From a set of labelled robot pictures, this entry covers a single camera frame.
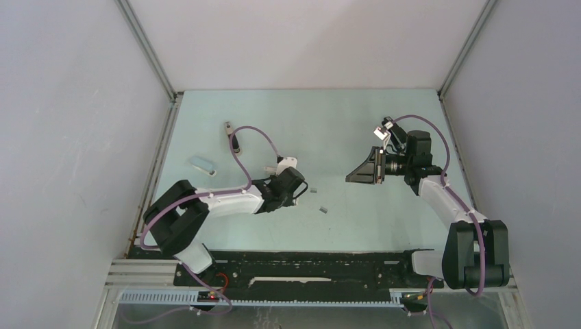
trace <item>gray wall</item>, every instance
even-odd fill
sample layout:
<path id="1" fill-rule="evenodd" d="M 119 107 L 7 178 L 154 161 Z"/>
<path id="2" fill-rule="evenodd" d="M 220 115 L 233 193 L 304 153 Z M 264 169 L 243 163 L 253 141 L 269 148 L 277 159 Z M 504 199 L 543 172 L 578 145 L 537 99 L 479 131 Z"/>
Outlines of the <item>gray wall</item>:
<path id="1" fill-rule="evenodd" d="M 0 5 L 0 328 L 87 328 L 168 106 L 113 0 Z"/>
<path id="2" fill-rule="evenodd" d="M 536 328 L 581 319 L 580 15 L 578 0 L 500 1 L 446 103 Z"/>

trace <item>cylindrical object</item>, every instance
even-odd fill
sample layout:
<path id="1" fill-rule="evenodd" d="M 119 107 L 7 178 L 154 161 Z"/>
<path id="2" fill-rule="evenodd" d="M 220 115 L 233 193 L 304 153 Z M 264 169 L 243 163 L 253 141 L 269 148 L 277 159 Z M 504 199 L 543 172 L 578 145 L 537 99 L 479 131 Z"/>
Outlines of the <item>cylindrical object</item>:
<path id="1" fill-rule="evenodd" d="M 407 158 L 405 156 L 396 156 L 394 154 L 385 155 L 385 174 L 391 176 L 401 176 L 406 173 L 406 162 Z"/>

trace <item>light blue table surface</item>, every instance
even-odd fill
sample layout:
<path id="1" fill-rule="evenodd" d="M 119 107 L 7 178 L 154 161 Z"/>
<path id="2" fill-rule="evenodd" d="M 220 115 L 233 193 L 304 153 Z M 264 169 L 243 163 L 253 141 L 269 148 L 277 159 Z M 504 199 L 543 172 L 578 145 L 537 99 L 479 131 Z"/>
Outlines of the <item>light blue table surface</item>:
<path id="1" fill-rule="evenodd" d="M 300 251 L 397 251 L 443 249 L 447 229 L 403 177 L 381 185 L 346 183 L 345 176 L 380 140 L 373 130 L 385 116 L 418 114 L 431 120 L 452 143 L 435 90 L 240 90 L 187 91 L 164 161 L 156 198 L 178 180 L 194 187 L 240 186 L 245 176 L 232 159 L 223 123 L 264 130 L 283 156 L 298 159 L 310 191 L 296 207 L 260 215 L 211 219 L 197 235 L 210 249 Z M 432 135 L 434 164 L 443 167 L 445 149 L 437 134 L 416 119 L 400 122 L 406 130 Z M 265 178 L 275 155 L 261 135 L 238 134 L 240 160 L 253 179 Z M 200 156 L 216 165 L 209 177 L 188 164 Z M 456 192 L 468 192 L 456 154 L 448 171 Z M 328 209 L 324 214 L 320 207 Z"/>

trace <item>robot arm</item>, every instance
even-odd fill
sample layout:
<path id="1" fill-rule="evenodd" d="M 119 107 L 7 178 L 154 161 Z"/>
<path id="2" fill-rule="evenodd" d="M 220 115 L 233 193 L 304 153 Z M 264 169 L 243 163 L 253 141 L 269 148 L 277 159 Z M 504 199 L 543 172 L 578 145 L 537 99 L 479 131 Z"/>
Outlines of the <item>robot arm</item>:
<path id="1" fill-rule="evenodd" d="M 163 255 L 174 256 L 194 273 L 201 273 L 214 262 L 210 252 L 196 239 L 204 221 L 234 214 L 260 214 L 294 206 L 295 200 L 302 194 L 295 196 L 295 191 L 303 183 L 306 184 L 296 166 L 296 158 L 280 158 L 274 175 L 263 180 L 253 180 L 247 190 L 225 195 L 220 195 L 219 190 L 194 188 L 189 181 L 180 180 L 147 209 L 143 215 L 146 224 L 179 199 L 204 192 L 210 192 L 209 196 L 181 204 L 179 207 L 184 211 L 181 215 L 177 209 L 169 211 L 151 227 L 151 237 L 146 236 L 145 240 L 155 240 L 148 244 L 157 245 Z"/>
<path id="2" fill-rule="evenodd" d="M 412 266 L 417 274 L 444 278 L 450 288 L 478 287 L 480 259 L 475 250 L 477 238 L 473 214 L 483 232 L 486 259 L 485 287 L 508 284 L 508 231 L 502 221 L 490 221 L 470 208 L 469 212 L 442 185 L 442 169 L 432 164 L 430 134 L 424 131 L 405 133 L 391 118 L 386 117 L 382 127 L 375 129 L 383 145 L 372 147 L 367 159 L 345 178 L 346 182 L 381 184 L 385 175 L 404 177 L 415 195 L 426 201 L 448 228 L 443 251 L 420 250 L 412 254 Z M 388 154 L 392 143 L 396 154 Z"/>

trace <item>metal rod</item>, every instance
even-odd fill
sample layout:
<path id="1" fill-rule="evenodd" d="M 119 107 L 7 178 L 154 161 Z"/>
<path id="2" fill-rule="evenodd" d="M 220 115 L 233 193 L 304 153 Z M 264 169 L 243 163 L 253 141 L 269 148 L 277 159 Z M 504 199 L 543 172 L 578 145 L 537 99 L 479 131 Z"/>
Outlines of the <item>metal rod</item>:
<path id="1" fill-rule="evenodd" d="M 440 99 L 444 99 L 446 97 L 446 94 L 448 93 L 450 86 L 456 79 L 456 76 L 460 68 L 462 67 L 464 61 L 466 60 L 466 57 L 472 50 L 472 47 L 474 46 L 474 43 L 476 42 L 478 35 L 480 35 L 482 28 L 484 27 L 488 19 L 491 17 L 491 14 L 498 1 L 499 0 L 488 0 L 484 7 L 482 8 L 482 11 L 478 16 L 478 19 L 476 19 L 476 22 L 474 23 L 474 26 L 472 27 L 470 34 L 468 34 L 468 38 L 466 38 L 466 41 L 464 42 L 464 45 L 462 46 L 462 49 L 460 50 L 458 57 L 454 61 L 452 68 L 450 69 L 450 71 L 446 75 L 446 78 L 444 79 L 444 82 L 442 83 L 442 87 L 438 91 Z"/>
<path id="2" fill-rule="evenodd" d="M 127 24 L 129 24 L 129 28 L 133 32 L 133 35 L 135 36 L 137 43 L 143 50 L 143 53 L 145 54 L 147 61 L 151 65 L 155 74 L 158 76 L 160 82 L 162 83 L 168 98 L 170 99 L 170 101 L 173 101 L 175 99 L 175 90 L 171 86 L 169 78 L 167 77 L 167 74 L 165 73 L 160 63 L 160 60 L 157 57 L 156 52 L 153 50 L 151 43 L 147 39 L 147 35 L 145 34 L 143 27 L 141 26 L 139 20 L 137 19 L 133 7 L 131 6 L 128 0 L 115 0 L 115 2 L 117 2 L 119 10 L 121 11 L 121 14 L 123 14 L 123 17 L 125 17 Z"/>

